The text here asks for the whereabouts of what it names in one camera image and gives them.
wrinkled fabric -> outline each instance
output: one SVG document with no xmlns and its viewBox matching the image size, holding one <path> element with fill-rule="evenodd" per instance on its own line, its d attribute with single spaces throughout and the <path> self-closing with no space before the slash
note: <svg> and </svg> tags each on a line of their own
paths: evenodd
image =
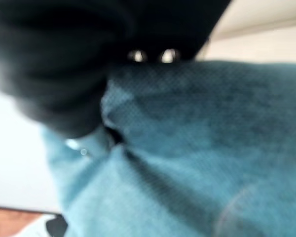
<svg viewBox="0 0 296 237">
<path fill-rule="evenodd" d="M 296 237 L 296 65 L 121 66 L 102 116 L 108 156 L 44 132 L 67 237 Z"/>
</svg>

dark sleeve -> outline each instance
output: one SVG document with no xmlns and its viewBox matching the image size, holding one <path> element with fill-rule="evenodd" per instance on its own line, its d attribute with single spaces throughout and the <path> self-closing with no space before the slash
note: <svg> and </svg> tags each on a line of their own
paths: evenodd
<svg viewBox="0 0 296 237">
<path fill-rule="evenodd" d="M 109 49 L 134 31 L 136 6 L 119 2 L 0 0 L 0 90 L 66 138 L 91 132 Z"/>
</svg>

white wall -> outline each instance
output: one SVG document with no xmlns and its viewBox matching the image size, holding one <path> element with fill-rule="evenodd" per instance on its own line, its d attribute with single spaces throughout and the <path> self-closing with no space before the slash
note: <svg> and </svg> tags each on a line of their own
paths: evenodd
<svg viewBox="0 0 296 237">
<path fill-rule="evenodd" d="M 205 58 L 207 60 L 296 63 L 296 26 L 214 40 L 206 49 Z"/>
<path fill-rule="evenodd" d="M 59 211 L 38 127 L 1 94 L 0 206 Z"/>
</svg>

